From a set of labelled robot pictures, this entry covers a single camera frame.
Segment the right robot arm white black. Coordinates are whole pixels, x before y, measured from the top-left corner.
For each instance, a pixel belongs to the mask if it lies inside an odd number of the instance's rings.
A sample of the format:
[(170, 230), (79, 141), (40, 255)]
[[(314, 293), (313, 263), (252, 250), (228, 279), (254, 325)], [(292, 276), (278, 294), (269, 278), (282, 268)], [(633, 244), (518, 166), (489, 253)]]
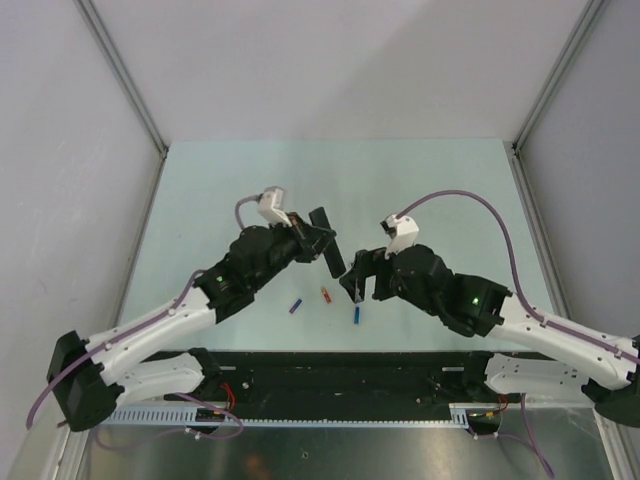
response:
[(360, 250), (339, 283), (360, 303), (368, 278), (375, 281), (372, 297), (377, 301), (399, 298), (463, 337), (515, 343), (566, 365), (570, 374), (586, 376), (580, 390), (599, 415), (638, 427), (637, 338), (603, 333), (541, 311), (501, 284), (453, 272), (424, 245), (399, 253)]

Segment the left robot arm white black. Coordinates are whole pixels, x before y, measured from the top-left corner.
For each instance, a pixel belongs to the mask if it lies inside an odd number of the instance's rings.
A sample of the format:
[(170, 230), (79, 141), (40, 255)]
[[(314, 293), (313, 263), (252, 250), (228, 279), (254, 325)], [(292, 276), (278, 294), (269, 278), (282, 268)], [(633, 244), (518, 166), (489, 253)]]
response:
[(309, 264), (335, 243), (324, 208), (307, 220), (244, 228), (214, 266), (197, 270), (176, 298), (125, 327), (83, 339), (70, 331), (56, 341), (46, 394), (54, 395), (73, 432), (89, 430), (118, 408), (164, 395), (207, 400), (221, 387), (210, 354), (191, 349), (170, 360), (151, 357), (172, 340), (214, 326), (251, 305), (291, 263)]

